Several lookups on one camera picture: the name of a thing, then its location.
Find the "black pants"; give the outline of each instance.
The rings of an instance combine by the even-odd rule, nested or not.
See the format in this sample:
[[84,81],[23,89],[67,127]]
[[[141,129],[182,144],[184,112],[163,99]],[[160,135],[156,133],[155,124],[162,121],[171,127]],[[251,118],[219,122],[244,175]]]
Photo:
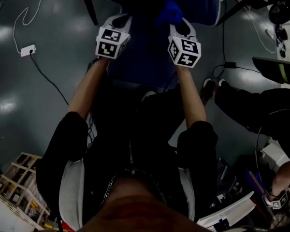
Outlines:
[[115,88],[105,72],[91,109],[97,133],[109,133],[112,128],[121,136],[151,137],[167,143],[185,119],[180,87],[141,102],[146,91]]
[[277,88],[252,94],[224,85],[218,88],[215,103],[249,131],[258,133],[262,128],[261,134],[279,140],[290,158],[290,89]]

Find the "concrete floor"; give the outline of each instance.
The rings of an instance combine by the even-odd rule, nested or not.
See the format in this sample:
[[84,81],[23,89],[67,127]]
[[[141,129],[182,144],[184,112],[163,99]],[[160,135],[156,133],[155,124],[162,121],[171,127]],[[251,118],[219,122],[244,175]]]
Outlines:
[[[0,11],[0,164],[9,163],[21,151],[43,155],[67,111],[62,97],[38,73],[29,57],[20,57],[13,41],[15,19],[28,6],[25,22],[31,20],[38,2],[5,0]],[[107,0],[93,2],[100,24],[120,9],[119,5]],[[228,0],[228,7],[234,4],[234,0]],[[266,8],[256,13],[262,21],[268,22]],[[263,33],[264,28],[256,20],[255,23],[265,45],[274,49],[274,42]],[[203,55],[192,74],[200,88],[203,80],[211,76],[213,67],[223,62],[222,27],[194,26]],[[43,0],[30,25],[25,27],[21,18],[18,20],[15,36],[19,48],[36,44],[34,57],[40,68],[70,100],[88,62],[95,58],[98,29],[90,20],[83,0]],[[253,56],[276,58],[276,54],[262,47],[244,10],[226,22],[225,42],[227,61],[235,61],[240,67],[255,69]],[[257,73],[240,69],[226,70],[222,77],[232,86],[251,92],[277,87],[276,83]],[[254,149],[255,134],[229,119],[213,101],[208,103],[206,111],[219,136],[218,156],[232,163],[241,153]],[[176,144],[178,134],[184,129],[183,124],[171,144]]]

